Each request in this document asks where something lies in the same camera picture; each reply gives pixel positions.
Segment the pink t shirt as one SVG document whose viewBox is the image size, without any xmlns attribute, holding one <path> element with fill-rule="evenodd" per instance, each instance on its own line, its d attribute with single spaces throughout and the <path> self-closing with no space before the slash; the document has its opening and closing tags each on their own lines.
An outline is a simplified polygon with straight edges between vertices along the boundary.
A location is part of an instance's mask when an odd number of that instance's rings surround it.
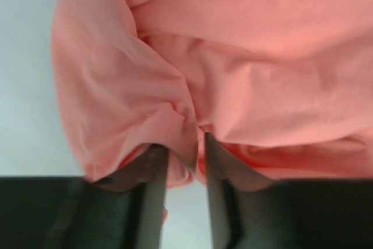
<svg viewBox="0 0 373 249">
<path fill-rule="evenodd" d="M 152 144 L 169 186 L 204 181 L 205 133 L 246 189 L 372 176 L 372 0 L 58 0 L 51 51 L 90 181 Z"/>
</svg>

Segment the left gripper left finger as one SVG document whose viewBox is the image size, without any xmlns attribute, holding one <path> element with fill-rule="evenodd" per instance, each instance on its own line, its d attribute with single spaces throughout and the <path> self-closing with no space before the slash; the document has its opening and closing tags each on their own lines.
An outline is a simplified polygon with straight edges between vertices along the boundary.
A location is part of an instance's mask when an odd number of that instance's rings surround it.
<svg viewBox="0 0 373 249">
<path fill-rule="evenodd" d="M 159 248 L 168 155 L 166 147 L 152 144 L 129 164 L 96 182 L 129 198 L 121 248 Z"/>
</svg>

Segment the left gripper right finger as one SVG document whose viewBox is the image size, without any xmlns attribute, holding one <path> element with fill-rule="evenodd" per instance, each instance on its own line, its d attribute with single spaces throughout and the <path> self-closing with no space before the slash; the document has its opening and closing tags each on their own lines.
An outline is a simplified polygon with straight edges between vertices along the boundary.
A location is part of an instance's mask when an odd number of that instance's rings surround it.
<svg viewBox="0 0 373 249">
<path fill-rule="evenodd" d="M 271 188 L 246 192 L 228 179 L 225 151 L 205 134 L 206 182 L 213 248 L 279 248 L 279 202 Z"/>
</svg>

